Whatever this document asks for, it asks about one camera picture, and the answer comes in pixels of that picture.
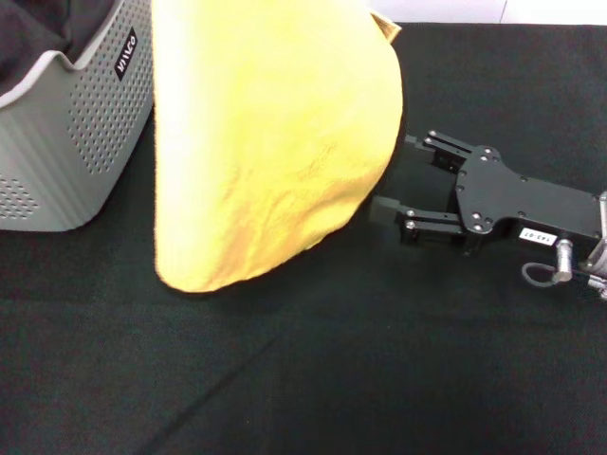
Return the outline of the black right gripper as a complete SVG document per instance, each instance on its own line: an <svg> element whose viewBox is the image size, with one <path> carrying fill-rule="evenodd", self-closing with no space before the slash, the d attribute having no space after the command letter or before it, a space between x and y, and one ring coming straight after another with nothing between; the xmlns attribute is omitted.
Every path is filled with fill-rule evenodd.
<svg viewBox="0 0 607 455"><path fill-rule="evenodd" d="M406 135L404 141L435 168L459 172L457 203L463 224L472 233L546 249L567 238L579 255L598 244L599 205L592 193L516 173L496 149L469 150L463 142L435 130L420 137ZM456 213L414 209L375 196L373 222L398 227L404 245L463 245L463 224Z"/></svg>

